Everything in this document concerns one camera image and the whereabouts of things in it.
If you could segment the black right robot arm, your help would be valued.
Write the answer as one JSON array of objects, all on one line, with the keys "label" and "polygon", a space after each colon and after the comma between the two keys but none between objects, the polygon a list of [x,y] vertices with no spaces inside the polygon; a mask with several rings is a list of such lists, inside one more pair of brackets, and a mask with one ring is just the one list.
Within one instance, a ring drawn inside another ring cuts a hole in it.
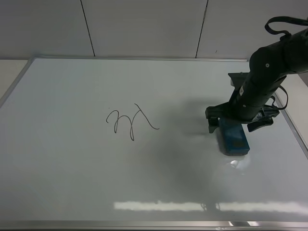
[{"label": "black right robot arm", "polygon": [[282,108],[267,105],[289,74],[308,70],[308,31],[302,30],[279,42],[259,48],[250,58],[248,73],[230,73],[234,91],[228,102],[205,111],[213,133],[219,119],[246,124],[248,131],[271,126]]}]

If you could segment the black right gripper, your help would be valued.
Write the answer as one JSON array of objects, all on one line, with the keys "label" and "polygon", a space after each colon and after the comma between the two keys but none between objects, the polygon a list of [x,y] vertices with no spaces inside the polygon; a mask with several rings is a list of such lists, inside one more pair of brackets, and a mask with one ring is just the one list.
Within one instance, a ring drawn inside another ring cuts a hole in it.
[{"label": "black right gripper", "polygon": [[212,134],[219,127],[219,118],[225,118],[239,123],[249,123],[247,129],[253,132],[259,128],[271,126],[272,117],[279,114],[279,108],[267,105],[266,97],[240,97],[229,100],[217,106],[209,106],[205,111],[208,120],[208,130]]}]

